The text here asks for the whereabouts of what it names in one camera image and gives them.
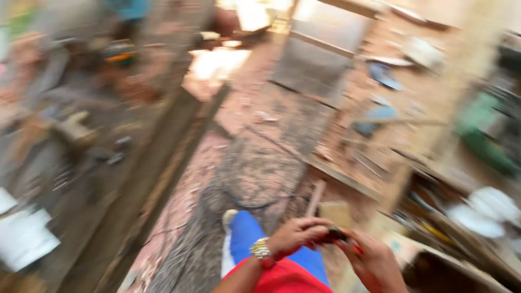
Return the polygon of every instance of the white sneaker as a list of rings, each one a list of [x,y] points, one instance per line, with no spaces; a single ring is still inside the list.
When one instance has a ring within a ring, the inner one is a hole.
[[[230,229],[230,223],[238,212],[238,210],[227,210],[222,215],[222,226],[225,230]]]

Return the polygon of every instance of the hammer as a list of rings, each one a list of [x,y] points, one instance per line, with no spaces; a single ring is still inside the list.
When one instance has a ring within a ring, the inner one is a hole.
[[[53,121],[51,130],[67,145],[72,154],[81,154],[90,148],[96,140],[98,133],[82,125],[89,112],[81,111],[70,115],[65,121]]]

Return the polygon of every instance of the red cloth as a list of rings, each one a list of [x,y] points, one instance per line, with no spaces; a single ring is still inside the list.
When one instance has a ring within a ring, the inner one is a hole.
[[[241,261],[225,277],[233,274],[248,259]],[[282,259],[260,277],[254,293],[333,293],[324,283],[315,278],[297,263]]]

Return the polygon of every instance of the blue pants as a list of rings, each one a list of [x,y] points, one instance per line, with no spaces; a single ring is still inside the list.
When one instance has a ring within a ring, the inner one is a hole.
[[[263,237],[266,237],[266,235],[257,220],[249,212],[240,211],[237,213],[230,223],[230,230],[227,231],[222,248],[221,276],[224,277],[238,263],[250,257],[252,255],[250,247],[255,241]],[[302,247],[287,258],[306,269],[326,286],[329,286],[324,262],[319,251]]]

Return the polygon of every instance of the gold watch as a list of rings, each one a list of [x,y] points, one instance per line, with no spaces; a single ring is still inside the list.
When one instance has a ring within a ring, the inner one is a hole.
[[[268,240],[268,237],[257,240],[250,247],[250,252],[254,257],[260,260],[260,265],[263,269],[268,270],[275,265],[276,261],[273,258],[273,255],[271,255],[271,251],[269,251],[266,246],[266,240]]]

